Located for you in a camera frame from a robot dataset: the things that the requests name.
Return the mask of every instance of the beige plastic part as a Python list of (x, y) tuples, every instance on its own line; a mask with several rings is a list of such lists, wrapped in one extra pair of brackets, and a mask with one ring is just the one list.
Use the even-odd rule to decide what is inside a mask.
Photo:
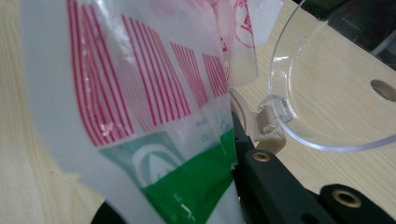
[[(250, 136), (254, 143), (258, 143), (257, 149), (264, 149), (274, 154), (286, 145), (286, 136), (280, 125), (277, 123), (271, 106), (265, 106), (260, 113), (253, 113), (249, 110), (245, 99), (235, 89), (230, 89), (231, 110), (239, 118), (245, 133)], [(264, 128), (267, 125), (276, 125), (276, 132), (265, 134)]]

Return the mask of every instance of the printed plastic bag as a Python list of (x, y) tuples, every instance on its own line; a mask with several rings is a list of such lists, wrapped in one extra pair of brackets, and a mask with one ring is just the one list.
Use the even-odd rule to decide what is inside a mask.
[(209, 2), (218, 25), (229, 85), (248, 84), (258, 77), (258, 70), (247, 0)]
[(254, 34), (255, 46), (267, 42), (282, 6), (283, 0), (247, 1), (248, 15)]
[(129, 222), (242, 222), (210, 8), (192, 0), (21, 3), (38, 133), (66, 171)]

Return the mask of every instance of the table surface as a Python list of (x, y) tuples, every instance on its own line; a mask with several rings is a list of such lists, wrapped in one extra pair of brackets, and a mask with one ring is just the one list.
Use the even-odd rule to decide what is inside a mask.
[[(293, 9), (287, 0), (268, 42), (257, 48), (260, 77), (238, 88), (251, 108), (265, 98), (269, 63)], [(0, 0), (0, 217), (2, 223), (89, 223), (103, 198), (62, 172), (31, 125), (23, 88), (18, 1)], [(396, 218), (396, 151), (317, 151), (288, 136), (278, 157), (308, 189), (340, 183), (355, 188)]]

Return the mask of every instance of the round hole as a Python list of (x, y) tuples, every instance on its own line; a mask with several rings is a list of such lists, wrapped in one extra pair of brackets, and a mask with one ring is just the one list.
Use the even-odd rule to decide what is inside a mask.
[(361, 206), (361, 199), (349, 191), (335, 189), (332, 192), (332, 196), (337, 202), (347, 207), (358, 208)]
[(268, 156), (267, 154), (262, 153), (262, 152), (256, 152), (256, 153), (254, 153), (254, 154), (253, 154), (253, 158), (254, 158), (256, 161), (269, 161), (269, 160), (271, 160), (271, 157), (270, 157), (270, 156)]
[(309, 213), (303, 213), (301, 215), (301, 221), (306, 224), (318, 224), (319, 223), (319, 219)]
[(382, 98), (396, 102), (396, 90), (388, 83), (375, 79), (371, 81), (371, 86), (375, 92)]
[(344, 200), (344, 201), (346, 201), (346, 202), (348, 202), (348, 203), (354, 203), (354, 202), (355, 202), (355, 199), (354, 199), (354, 198), (352, 198), (350, 195), (345, 194), (345, 193), (340, 193), (339, 197), (340, 197), (342, 200)]

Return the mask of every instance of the clear plastic lid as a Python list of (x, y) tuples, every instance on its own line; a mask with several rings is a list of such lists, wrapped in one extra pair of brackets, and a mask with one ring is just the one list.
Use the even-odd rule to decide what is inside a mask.
[(277, 41), (269, 90), (301, 143), (358, 151), (396, 141), (396, 2), (306, 0)]

